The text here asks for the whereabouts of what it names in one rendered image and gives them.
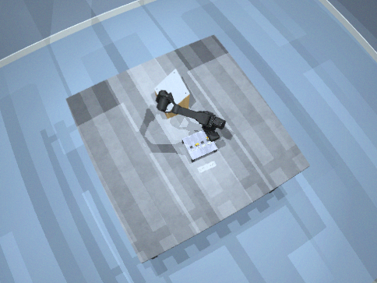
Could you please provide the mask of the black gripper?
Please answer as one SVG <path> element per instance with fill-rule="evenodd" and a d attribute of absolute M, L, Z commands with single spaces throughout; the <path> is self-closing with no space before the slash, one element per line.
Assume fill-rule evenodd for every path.
<path fill-rule="evenodd" d="M 202 129 L 206 133 L 206 135 L 208 136 L 210 142 L 213 142 L 215 140 L 220 139 L 219 134 L 217 132 L 215 132 L 215 130 L 213 130 L 213 125 L 212 125 L 212 127 L 203 125 Z"/>

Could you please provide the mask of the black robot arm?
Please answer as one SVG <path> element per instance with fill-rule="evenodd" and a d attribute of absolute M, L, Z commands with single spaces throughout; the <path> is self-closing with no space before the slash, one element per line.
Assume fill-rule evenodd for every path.
<path fill-rule="evenodd" d="M 226 120 L 216 117 L 216 115 L 214 115 L 210 111 L 193 111 L 181 107 L 174 102 L 172 93 L 168 93 L 166 90 L 160 90 L 155 101 L 157 102 L 157 110 L 164 113 L 172 112 L 176 115 L 184 115 L 186 117 L 195 119 L 197 122 L 199 122 L 199 124 L 204 126 L 212 127 L 213 125 L 213 130 L 215 130 L 216 128 L 223 129 L 226 124 Z M 166 111 L 167 106 L 170 103 L 172 103 L 174 106 L 171 111 Z"/>

